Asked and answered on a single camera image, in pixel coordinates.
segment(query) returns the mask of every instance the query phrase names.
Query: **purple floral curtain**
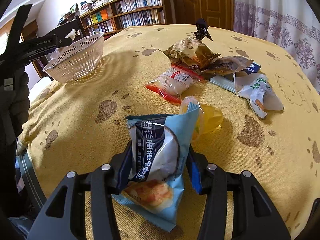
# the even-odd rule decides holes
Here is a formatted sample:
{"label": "purple floral curtain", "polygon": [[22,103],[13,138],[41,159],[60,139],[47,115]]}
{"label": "purple floral curtain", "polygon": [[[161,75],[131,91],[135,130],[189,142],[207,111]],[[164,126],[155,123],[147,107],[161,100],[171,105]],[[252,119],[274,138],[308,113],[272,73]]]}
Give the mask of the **purple floral curtain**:
{"label": "purple floral curtain", "polygon": [[320,24],[305,0],[236,0],[233,30],[284,48],[320,95]]}

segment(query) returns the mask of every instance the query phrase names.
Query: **black chair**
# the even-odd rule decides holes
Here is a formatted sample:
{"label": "black chair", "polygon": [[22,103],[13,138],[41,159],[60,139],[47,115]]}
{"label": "black chair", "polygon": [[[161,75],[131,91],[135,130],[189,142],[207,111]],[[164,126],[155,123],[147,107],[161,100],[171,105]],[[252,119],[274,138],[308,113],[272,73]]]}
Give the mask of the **black chair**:
{"label": "black chair", "polygon": [[48,32],[46,35],[56,34],[59,37],[65,37],[65,36],[67,36],[67,34],[69,32],[71,32],[72,29],[75,29],[76,31],[79,30],[79,33],[80,33],[79,38],[81,38],[81,39],[87,36],[87,34],[85,33],[85,30],[83,28],[82,22],[81,22],[78,15],[76,15],[74,17],[74,20],[72,20],[71,22],[67,22],[67,23],[64,23],[64,24],[56,27],[52,31]]}

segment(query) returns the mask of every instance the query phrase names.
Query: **door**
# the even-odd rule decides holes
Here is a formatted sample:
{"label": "door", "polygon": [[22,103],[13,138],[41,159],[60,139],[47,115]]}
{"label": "door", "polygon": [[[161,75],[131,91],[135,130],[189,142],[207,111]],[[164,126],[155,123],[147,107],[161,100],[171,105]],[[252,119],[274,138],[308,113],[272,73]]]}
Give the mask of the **door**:
{"label": "door", "polygon": [[182,0],[176,2],[175,10],[177,23],[195,24],[204,18],[209,26],[228,30],[233,27],[234,0]]}

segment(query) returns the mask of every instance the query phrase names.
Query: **wooden bookshelf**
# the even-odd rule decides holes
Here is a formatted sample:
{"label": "wooden bookshelf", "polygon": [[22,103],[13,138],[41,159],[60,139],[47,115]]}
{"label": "wooden bookshelf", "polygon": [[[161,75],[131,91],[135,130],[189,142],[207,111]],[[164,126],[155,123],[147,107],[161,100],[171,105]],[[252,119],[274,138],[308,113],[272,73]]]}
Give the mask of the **wooden bookshelf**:
{"label": "wooden bookshelf", "polygon": [[[128,12],[124,12],[121,14],[117,14],[116,12],[116,2],[120,2],[122,0],[114,0],[111,1],[109,3],[103,4],[99,7],[94,8],[93,10],[86,12],[82,15],[80,15],[80,19],[82,21],[82,24],[84,26],[84,29],[86,31],[87,35],[90,35],[89,33],[89,28],[93,27],[94,25],[103,23],[105,21],[111,20],[114,23],[114,27],[116,28],[116,30],[112,31],[112,32],[108,32],[105,33],[105,36],[109,36],[109,35],[113,35],[115,33],[118,33],[120,31],[122,31],[124,28],[120,27],[120,23],[119,23],[119,19],[121,16],[124,15],[128,15],[128,14],[132,14],[132,13],[136,13],[136,12],[141,12],[141,11],[146,11],[146,10],[156,10],[157,11],[157,15],[158,15],[158,19],[160,19],[160,11],[163,10],[163,14],[164,14],[164,23],[159,23],[159,24],[148,24],[148,25],[143,25],[143,26],[151,26],[151,25],[163,25],[163,24],[172,24],[172,13],[171,13],[171,5],[170,5],[170,0],[161,0],[162,1],[162,5],[156,5],[156,6],[147,6],[147,7],[137,7],[135,10],[133,11],[128,11]],[[89,17],[90,15],[93,15],[99,11],[102,11],[106,8],[110,7],[111,8],[111,12],[112,15],[108,15],[109,18],[108,19],[104,19],[102,21],[99,21],[95,24],[92,25],[88,25],[86,18]]]}

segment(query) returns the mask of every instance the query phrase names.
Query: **black origami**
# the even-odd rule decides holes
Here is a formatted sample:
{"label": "black origami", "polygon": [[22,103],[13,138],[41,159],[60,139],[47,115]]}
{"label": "black origami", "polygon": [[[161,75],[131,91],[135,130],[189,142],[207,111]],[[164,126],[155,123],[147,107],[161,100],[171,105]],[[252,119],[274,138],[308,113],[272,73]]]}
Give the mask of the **black origami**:
{"label": "black origami", "polygon": [[208,39],[212,40],[209,32],[208,32],[208,24],[206,23],[206,21],[202,18],[198,19],[196,21],[196,26],[197,26],[197,31],[194,32],[196,39],[198,41],[202,41],[204,36],[207,36]]}

